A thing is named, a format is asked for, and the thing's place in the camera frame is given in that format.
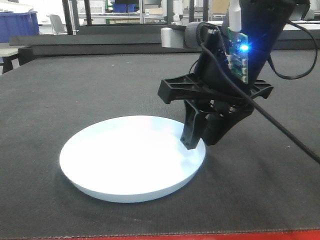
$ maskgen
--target black mat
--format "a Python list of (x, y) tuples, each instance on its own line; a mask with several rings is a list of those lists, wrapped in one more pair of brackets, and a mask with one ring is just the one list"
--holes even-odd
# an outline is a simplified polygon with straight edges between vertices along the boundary
[[(161, 199), (105, 202), (63, 176), (60, 151), (87, 126), (129, 115), (183, 121), (182, 101), (165, 105), (157, 91), (162, 78), (187, 73), (197, 57), (51, 57), (0, 76), (0, 238), (320, 229), (320, 166), (257, 112), (207, 147), (188, 185)], [(274, 60), (294, 74), (312, 57), (276, 52)], [(319, 66), (296, 81), (265, 67), (260, 78), (275, 90), (258, 100), (318, 154)]]

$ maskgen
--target white dish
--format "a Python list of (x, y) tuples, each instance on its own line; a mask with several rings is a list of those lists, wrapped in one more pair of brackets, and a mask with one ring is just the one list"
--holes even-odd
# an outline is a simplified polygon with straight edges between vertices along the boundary
[(201, 166), (205, 144), (187, 150), (184, 125), (157, 116), (124, 116), (91, 125), (71, 137), (60, 167), (82, 192), (117, 203), (157, 199), (183, 187)]

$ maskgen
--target circuit board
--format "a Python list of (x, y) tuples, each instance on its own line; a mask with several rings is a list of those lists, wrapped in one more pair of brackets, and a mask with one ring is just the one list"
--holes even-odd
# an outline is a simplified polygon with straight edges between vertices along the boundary
[(228, 28), (228, 37), (230, 41), (229, 68), (233, 75), (248, 84), (248, 51), (250, 50), (248, 36), (233, 32)]

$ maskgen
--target robotic arm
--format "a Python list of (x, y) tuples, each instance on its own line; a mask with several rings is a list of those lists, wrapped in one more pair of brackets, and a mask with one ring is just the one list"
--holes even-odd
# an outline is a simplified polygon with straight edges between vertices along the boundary
[(268, 98), (273, 87), (257, 78), (296, 4), (297, 0), (231, 0), (221, 27), (206, 22), (186, 27), (185, 45), (196, 42), (215, 58), (203, 50), (194, 73), (162, 80), (158, 90), (166, 104), (184, 100), (181, 141), (187, 149), (195, 148), (200, 138), (207, 145), (216, 144), (254, 111), (226, 77), (252, 99)]

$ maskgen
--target wire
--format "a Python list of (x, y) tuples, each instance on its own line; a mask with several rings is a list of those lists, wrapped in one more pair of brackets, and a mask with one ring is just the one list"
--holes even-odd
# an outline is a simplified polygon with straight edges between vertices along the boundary
[(199, 61), (199, 59), (196, 60), (196, 61), (191, 65), (191, 67), (190, 67), (190, 69), (189, 69), (189, 74), (191, 73), (192, 68), (197, 64), (198, 61)]
[(217, 65), (219, 72), (223, 75), (225, 81), (232, 87), (241, 97), (243, 97), (248, 104), (253, 106), (259, 113), (261, 113), (267, 120), (269, 120), (274, 126), (276, 126), (282, 133), (284, 133), (290, 140), (292, 140), (300, 149), (302, 149), (307, 155), (314, 159), (318, 164), (320, 164), (320, 157), (316, 155), (310, 148), (308, 148), (303, 142), (301, 142), (295, 135), (293, 135), (289, 130), (287, 130), (281, 123), (279, 123), (274, 117), (272, 117), (268, 112), (266, 112), (258, 103), (252, 100), (245, 92), (243, 92), (224, 72), (221, 68), (216, 56), (205, 47), (204, 43), (201, 43), (202, 50), (208, 54), (212, 60)]
[(308, 71), (306, 71), (305, 73), (299, 74), (299, 75), (297, 75), (297, 76), (286, 76), (286, 75), (282, 75), (282, 74), (280, 74), (280, 73), (277, 72), (277, 70), (276, 70), (276, 68), (275, 68), (275, 66), (274, 66), (274, 63), (273, 63), (273, 61), (272, 61), (271, 56), (269, 56), (269, 58), (267, 59), (267, 61), (268, 61), (269, 65), (270, 65), (271, 69), (274, 71), (274, 73), (275, 73), (278, 77), (280, 77), (280, 78), (282, 78), (282, 79), (287, 79), (287, 80), (296, 80), (296, 79), (301, 79), (301, 78), (307, 76), (307, 75), (308, 75), (309, 73), (311, 73), (312, 70), (315, 68), (315, 65), (316, 65), (317, 59), (318, 59), (318, 48), (319, 48), (319, 47), (318, 47), (318, 44), (317, 44), (316, 39), (314, 38), (314, 36), (311, 34), (311, 32), (310, 32), (308, 29), (306, 29), (306, 28), (304, 28), (304, 27), (302, 27), (302, 26), (300, 26), (300, 25), (298, 25), (298, 24), (296, 24), (296, 23), (294, 23), (294, 22), (292, 22), (292, 21), (290, 21), (290, 20), (288, 21), (288, 23), (289, 23), (290, 25), (292, 25), (292, 26), (294, 26), (294, 27), (296, 27), (296, 28), (298, 28), (298, 29), (306, 32), (306, 33), (311, 37), (311, 39), (312, 39), (312, 41), (313, 41), (313, 44), (314, 44), (314, 50), (315, 50), (315, 56), (314, 56), (314, 60), (313, 60), (312, 66), (311, 66), (310, 69), (309, 69)]

